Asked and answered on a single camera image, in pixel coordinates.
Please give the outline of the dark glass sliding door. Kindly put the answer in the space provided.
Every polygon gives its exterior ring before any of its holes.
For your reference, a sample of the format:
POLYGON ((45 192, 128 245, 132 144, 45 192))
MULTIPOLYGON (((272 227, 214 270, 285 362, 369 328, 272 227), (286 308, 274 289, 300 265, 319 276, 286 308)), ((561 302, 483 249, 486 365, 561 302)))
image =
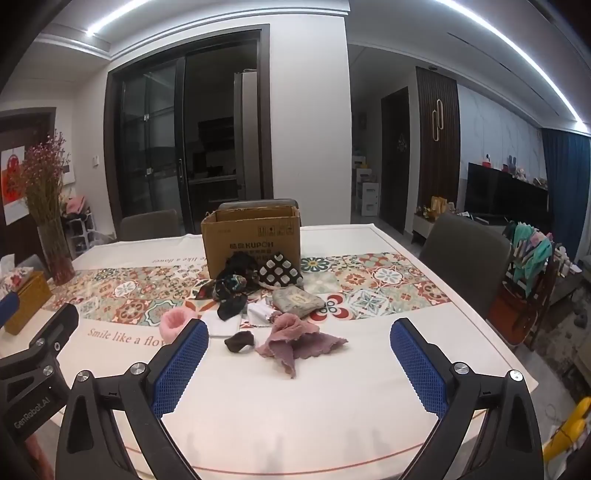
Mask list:
POLYGON ((170 210, 180 232, 197 233, 224 203, 273 198, 270 26, 206 35, 114 69, 103 125, 116 229, 170 210))

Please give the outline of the grey chair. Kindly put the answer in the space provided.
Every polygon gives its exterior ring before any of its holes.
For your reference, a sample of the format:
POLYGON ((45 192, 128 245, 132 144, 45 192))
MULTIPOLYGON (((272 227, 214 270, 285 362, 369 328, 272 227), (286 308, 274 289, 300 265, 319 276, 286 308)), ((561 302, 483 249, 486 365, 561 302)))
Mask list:
POLYGON ((158 210, 122 219, 118 238, 121 241, 140 241, 170 238, 181 235, 176 210, 158 210))
POLYGON ((224 226, 259 225, 287 220, 301 226, 301 214, 294 199, 266 199, 225 202, 215 211, 213 221, 224 226))
POLYGON ((444 213, 419 259, 487 318, 510 263, 511 243, 490 227, 444 213))

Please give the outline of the dark brown scrunchie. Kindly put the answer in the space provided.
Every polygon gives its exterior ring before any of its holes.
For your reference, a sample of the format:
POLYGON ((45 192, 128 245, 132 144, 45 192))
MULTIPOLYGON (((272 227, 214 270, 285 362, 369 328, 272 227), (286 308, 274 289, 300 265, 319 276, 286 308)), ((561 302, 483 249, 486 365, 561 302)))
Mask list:
POLYGON ((254 340, 252 332, 238 331, 238 333, 235 333, 235 335, 226 338, 224 340, 224 344, 228 348, 229 352, 238 354, 242 352, 242 350, 252 350, 254 347, 256 347, 256 340, 254 340))

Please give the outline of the glass vase with dried flowers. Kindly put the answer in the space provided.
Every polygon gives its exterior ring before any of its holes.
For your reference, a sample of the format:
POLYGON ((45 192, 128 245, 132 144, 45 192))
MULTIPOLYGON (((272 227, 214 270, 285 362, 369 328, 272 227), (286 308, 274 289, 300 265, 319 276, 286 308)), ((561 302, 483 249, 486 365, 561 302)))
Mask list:
POLYGON ((8 181, 24 198, 37 225, 47 268, 56 286, 74 277, 61 219, 63 168, 69 160, 65 143, 63 134, 55 130, 42 142, 29 147, 17 172, 8 181))

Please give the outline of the white folded cloth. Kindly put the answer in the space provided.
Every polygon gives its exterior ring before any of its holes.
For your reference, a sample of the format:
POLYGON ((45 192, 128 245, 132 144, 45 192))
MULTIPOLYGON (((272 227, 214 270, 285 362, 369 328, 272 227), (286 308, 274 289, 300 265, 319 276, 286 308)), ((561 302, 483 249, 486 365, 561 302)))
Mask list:
POLYGON ((239 330, 269 328, 273 321, 273 315, 279 311, 266 303, 265 300, 250 302, 237 315, 221 320, 217 308, 200 312, 200 319, 207 324, 211 337, 229 338, 239 330))

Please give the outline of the clothes rack with garments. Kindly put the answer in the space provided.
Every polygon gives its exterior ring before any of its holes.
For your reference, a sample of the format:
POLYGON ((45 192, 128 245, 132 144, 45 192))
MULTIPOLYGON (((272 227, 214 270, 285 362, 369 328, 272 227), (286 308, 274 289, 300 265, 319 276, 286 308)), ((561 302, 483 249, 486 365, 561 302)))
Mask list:
POLYGON ((532 346, 558 277, 556 244, 551 234, 522 222, 508 225, 504 235, 511 257, 488 321, 508 346, 532 346))

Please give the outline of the grey chair far middle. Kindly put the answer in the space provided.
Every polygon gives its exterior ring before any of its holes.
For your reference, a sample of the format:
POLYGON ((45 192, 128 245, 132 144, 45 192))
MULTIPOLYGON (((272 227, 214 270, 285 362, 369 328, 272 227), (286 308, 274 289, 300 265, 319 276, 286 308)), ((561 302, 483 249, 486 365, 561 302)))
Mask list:
POLYGON ((215 211, 213 221, 224 226, 259 225, 287 220, 301 226, 301 214, 294 199, 266 199, 225 202, 215 211))

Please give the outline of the black floral scarf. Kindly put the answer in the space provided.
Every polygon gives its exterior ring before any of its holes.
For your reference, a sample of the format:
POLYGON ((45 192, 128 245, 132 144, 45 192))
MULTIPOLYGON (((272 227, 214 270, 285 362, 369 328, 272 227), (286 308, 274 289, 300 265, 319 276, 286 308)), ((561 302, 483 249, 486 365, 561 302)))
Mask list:
POLYGON ((247 296, 257 289, 259 265, 256 259, 245 252, 235 252, 226 260, 224 269, 214 279, 193 289, 192 295, 197 300, 221 302, 236 296, 247 296))

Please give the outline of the pink ruffled cloth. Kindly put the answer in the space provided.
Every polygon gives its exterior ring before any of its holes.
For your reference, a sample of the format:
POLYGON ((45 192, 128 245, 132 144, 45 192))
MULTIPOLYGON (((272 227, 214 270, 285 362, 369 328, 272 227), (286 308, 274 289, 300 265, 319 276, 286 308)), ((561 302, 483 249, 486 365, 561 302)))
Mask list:
POLYGON ((348 340, 322 333, 318 325, 297 315, 283 313, 273 320, 269 337, 256 352, 263 358, 273 358, 294 379, 297 376, 297 359, 308 359, 332 353, 348 340))

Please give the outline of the yellow tissue box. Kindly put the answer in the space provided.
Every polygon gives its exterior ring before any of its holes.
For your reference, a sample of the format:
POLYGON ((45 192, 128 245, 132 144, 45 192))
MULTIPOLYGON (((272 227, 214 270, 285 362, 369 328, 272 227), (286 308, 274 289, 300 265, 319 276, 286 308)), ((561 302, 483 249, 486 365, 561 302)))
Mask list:
POLYGON ((1 261, 1 300, 10 294, 18 297, 16 311, 1 321, 11 335, 17 335, 50 298, 48 272, 39 256, 34 254, 18 265, 12 265, 13 255, 1 261))

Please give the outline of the grey chair right side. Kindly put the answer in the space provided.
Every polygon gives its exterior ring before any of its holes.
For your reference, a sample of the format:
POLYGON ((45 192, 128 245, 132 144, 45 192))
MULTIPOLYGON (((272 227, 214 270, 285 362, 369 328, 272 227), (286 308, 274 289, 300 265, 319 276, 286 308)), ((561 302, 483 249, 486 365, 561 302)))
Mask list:
POLYGON ((510 263, 511 243, 490 227, 444 213, 419 259, 487 318, 510 263))

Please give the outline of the black sock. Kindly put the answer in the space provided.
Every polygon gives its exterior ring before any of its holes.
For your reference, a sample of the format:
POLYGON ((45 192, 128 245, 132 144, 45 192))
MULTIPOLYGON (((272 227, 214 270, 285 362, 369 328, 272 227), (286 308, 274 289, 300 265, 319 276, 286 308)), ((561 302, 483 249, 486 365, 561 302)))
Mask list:
POLYGON ((228 321, 228 319, 240 315, 242 310, 245 309, 246 304, 247 296, 245 294, 233 295, 222 299, 217 309, 218 318, 222 321, 228 321))

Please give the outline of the patterned white tablecloth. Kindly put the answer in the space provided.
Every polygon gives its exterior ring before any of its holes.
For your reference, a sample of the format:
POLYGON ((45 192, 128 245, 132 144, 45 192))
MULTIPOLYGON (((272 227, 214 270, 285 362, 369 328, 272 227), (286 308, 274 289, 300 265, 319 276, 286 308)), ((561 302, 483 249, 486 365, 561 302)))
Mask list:
MULTIPOLYGON (((305 286, 325 301, 312 315, 346 339, 297 362, 288 375, 221 337, 176 410, 163 419, 204 479, 382 479, 402 473, 436 423, 390 347, 394 320, 410 319, 454 362, 502 376, 522 364, 486 321, 416 255, 373 225, 301 230, 305 286)), ((194 291, 208 276, 198 235, 96 246, 1 352, 24 349, 64 302, 80 322, 59 355, 67 381, 87 369, 117 375, 161 346, 161 315, 178 305, 211 314, 194 291)))

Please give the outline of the grey floral fabric pouch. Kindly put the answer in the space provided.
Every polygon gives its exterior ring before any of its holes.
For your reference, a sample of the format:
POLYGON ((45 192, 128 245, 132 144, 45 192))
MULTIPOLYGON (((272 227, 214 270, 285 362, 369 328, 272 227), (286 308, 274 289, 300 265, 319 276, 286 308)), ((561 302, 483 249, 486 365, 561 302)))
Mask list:
POLYGON ((293 314, 301 319, 325 307, 323 299, 294 285, 274 290, 271 300, 280 312, 293 314))

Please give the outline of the black white patterned pouch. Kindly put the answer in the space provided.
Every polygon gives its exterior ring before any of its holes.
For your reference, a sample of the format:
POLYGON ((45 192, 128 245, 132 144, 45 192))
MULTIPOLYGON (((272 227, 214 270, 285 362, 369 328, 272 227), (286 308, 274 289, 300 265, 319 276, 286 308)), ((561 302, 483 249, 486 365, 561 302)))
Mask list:
POLYGON ((304 285, 300 270, 280 252, 267 258, 259 267, 257 275, 259 276, 259 284, 264 288, 277 289, 304 285))

